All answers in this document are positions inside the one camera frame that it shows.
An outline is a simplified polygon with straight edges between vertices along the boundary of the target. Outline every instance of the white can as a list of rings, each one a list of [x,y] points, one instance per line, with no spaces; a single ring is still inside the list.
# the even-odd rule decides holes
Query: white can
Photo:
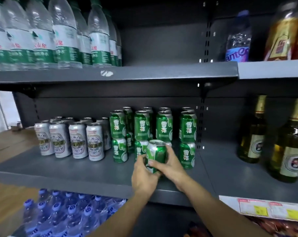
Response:
[[[41,155],[52,155],[54,153],[54,145],[49,132],[49,120],[36,123],[35,132],[39,140]]]
[[[98,123],[88,123],[86,127],[88,140],[89,159],[92,161],[104,158],[104,140],[102,126]]]
[[[82,159],[89,155],[85,129],[85,125],[81,122],[73,122],[69,125],[72,155],[75,159]]]
[[[104,150],[109,150],[112,147],[112,141],[110,136],[110,126],[107,117],[102,117],[101,120],[96,120],[96,123],[102,126],[103,138],[104,138]]]
[[[71,143],[67,125],[62,121],[54,122],[49,126],[49,132],[54,144],[54,153],[57,158],[71,155]]]

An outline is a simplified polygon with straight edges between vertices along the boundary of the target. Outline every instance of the purple label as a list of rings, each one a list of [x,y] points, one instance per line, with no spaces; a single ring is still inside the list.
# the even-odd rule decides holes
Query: purple label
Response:
[[[226,51],[226,62],[247,62],[249,56],[249,47],[237,47]]]

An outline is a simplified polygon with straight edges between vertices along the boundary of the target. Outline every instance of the person's arm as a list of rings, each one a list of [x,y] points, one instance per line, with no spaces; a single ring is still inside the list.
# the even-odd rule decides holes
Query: person's arm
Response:
[[[246,217],[214,198],[194,181],[183,169],[173,149],[166,145],[166,164],[150,160],[149,165],[159,169],[189,198],[198,216],[214,237],[267,237],[270,236]]]
[[[147,204],[157,187],[160,172],[150,173],[143,162],[145,155],[138,156],[135,162],[131,183],[134,195],[119,208],[107,221],[96,229],[89,237],[127,237],[130,236],[140,212]]]

